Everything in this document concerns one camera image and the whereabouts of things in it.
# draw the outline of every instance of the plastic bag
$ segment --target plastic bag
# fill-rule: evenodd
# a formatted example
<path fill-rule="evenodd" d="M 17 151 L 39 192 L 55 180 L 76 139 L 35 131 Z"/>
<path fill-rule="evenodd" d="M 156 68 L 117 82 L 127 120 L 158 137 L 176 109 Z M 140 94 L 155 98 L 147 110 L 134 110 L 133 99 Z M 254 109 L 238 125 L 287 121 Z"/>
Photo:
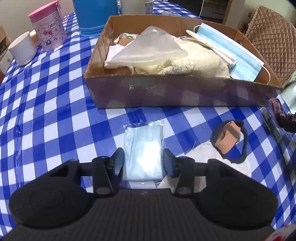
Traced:
<path fill-rule="evenodd" d="M 163 179 L 163 130 L 162 120 L 127 126 L 123 180 L 143 182 Z"/>
<path fill-rule="evenodd" d="M 108 68 L 128 66 L 133 69 L 187 55 L 187 51 L 181 49 L 170 34 L 161 28 L 150 26 L 136 40 L 115 55 Z"/>

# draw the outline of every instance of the brown fabric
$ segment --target brown fabric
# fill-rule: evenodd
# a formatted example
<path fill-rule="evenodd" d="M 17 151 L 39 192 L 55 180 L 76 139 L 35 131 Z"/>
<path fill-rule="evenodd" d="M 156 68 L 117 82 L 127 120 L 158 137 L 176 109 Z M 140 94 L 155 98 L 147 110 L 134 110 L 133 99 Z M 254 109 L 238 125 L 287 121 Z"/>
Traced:
<path fill-rule="evenodd" d="M 228 122 L 222 129 L 222 132 L 215 143 L 222 154 L 226 154 L 230 151 L 235 143 L 240 139 L 240 127 L 238 127 L 234 121 Z"/>
<path fill-rule="evenodd" d="M 296 70 L 296 29 L 279 13 L 259 5 L 246 37 L 284 85 Z"/>
<path fill-rule="evenodd" d="M 4 74 L 0 70 L 0 84 L 2 83 L 3 79 L 4 79 Z"/>
<path fill-rule="evenodd" d="M 122 45 L 122 46 L 126 46 L 127 44 L 129 44 L 130 42 L 132 42 L 133 39 L 128 39 L 128 38 L 121 38 L 118 42 L 118 44 Z"/>

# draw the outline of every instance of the blue container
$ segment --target blue container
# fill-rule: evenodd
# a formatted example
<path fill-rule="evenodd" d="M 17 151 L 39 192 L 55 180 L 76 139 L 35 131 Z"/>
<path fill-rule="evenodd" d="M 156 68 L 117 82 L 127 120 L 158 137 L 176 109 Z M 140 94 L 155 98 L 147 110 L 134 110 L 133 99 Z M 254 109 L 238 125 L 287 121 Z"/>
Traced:
<path fill-rule="evenodd" d="M 73 0 L 80 34 L 99 36 L 108 18 L 118 15 L 117 0 Z"/>

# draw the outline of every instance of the white cloth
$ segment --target white cloth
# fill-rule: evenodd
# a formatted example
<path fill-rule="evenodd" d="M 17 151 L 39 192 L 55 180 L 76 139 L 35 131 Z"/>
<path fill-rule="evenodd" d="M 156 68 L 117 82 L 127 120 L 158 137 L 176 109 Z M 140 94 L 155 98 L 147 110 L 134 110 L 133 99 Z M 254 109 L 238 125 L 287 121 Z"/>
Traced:
<path fill-rule="evenodd" d="M 111 59 L 116 54 L 118 54 L 121 50 L 123 50 L 124 48 L 125 48 L 125 46 L 122 46 L 122 45 L 119 45 L 119 44 L 110 46 L 109 47 L 107 58 L 106 58 L 105 63 L 104 63 L 104 67 L 107 68 L 107 69 L 109 69 L 110 67 L 108 67 L 108 66 L 110 65 Z"/>
<path fill-rule="evenodd" d="M 163 63 L 136 68 L 138 74 L 177 74 L 198 77 L 230 78 L 227 63 L 212 50 L 198 43 L 175 38 L 176 43 L 188 52 L 188 56 Z"/>
<path fill-rule="evenodd" d="M 251 177 L 252 175 L 250 163 L 247 158 L 241 164 L 231 163 L 228 159 L 223 159 L 220 153 L 213 147 L 212 143 L 209 141 L 199 145 L 195 149 L 188 152 L 185 156 L 191 157 L 195 160 L 195 162 L 201 163 L 207 163 L 209 159 L 217 159 L 248 177 Z M 166 175 L 157 188 L 170 188 L 171 192 L 174 193 L 178 181 L 178 177 L 171 178 L 170 176 Z M 205 187 L 205 177 L 195 177 L 194 192 L 200 192 Z"/>
<path fill-rule="evenodd" d="M 201 43 L 203 46 L 209 47 L 216 54 L 218 54 L 228 64 L 229 68 L 232 68 L 237 63 L 235 56 L 232 53 L 230 53 L 228 50 L 218 47 L 211 40 L 207 40 L 206 38 L 200 35 L 197 35 L 196 33 L 190 30 L 186 30 L 186 32 L 190 36 L 194 37 L 198 43 Z"/>

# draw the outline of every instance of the cardboard box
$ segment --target cardboard box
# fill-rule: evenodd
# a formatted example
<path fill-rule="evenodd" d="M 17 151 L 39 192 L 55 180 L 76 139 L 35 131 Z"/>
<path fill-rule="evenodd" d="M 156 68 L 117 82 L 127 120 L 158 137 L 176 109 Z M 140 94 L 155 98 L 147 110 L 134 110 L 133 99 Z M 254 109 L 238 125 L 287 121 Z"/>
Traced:
<path fill-rule="evenodd" d="M 180 37 L 202 22 L 241 41 L 242 45 L 264 61 L 255 82 L 222 78 L 199 78 L 180 75 L 131 74 L 127 68 L 105 69 L 109 46 L 121 33 L 140 34 L 149 26 L 164 29 Z M 159 106 L 266 106 L 271 97 L 280 94 L 282 85 L 261 54 L 238 30 L 218 23 L 165 15 L 111 16 L 99 37 L 84 74 L 97 107 Z"/>

